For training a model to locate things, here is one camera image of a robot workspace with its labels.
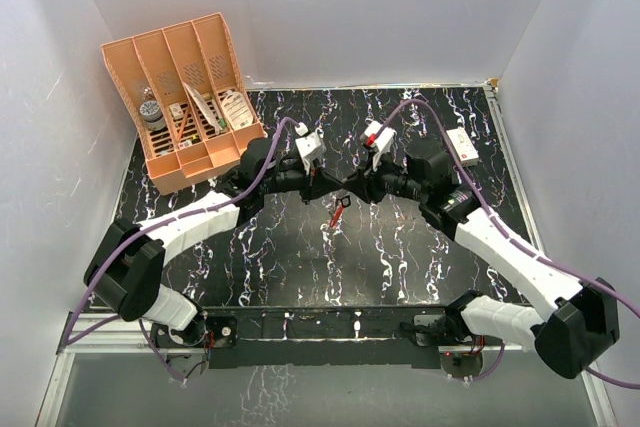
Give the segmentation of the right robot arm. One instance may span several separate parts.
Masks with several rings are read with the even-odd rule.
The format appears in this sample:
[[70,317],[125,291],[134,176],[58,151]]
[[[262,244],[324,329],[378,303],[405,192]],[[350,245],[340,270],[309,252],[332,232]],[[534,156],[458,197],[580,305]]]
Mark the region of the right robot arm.
[[620,338],[617,302],[601,279],[579,280],[501,224],[453,155],[439,150],[397,165],[370,152],[344,187],[367,203],[386,195],[417,202],[426,223],[483,259],[511,283],[527,305],[496,301],[469,290],[428,325],[414,325],[414,340],[466,344],[490,336],[534,350],[556,374],[573,379]]

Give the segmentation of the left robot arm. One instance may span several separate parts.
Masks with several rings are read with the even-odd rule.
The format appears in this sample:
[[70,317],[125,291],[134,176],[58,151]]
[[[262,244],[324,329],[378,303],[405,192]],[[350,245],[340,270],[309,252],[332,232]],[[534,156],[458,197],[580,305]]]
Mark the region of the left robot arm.
[[247,223],[270,194],[296,191],[309,202],[341,187],[320,165],[326,146],[319,132],[297,138],[286,154],[270,147],[266,138],[252,140],[213,191],[179,210],[146,223],[114,220],[85,272],[85,285],[124,321],[146,319],[165,327],[179,344],[202,343],[204,311],[163,285],[164,267],[195,244]]

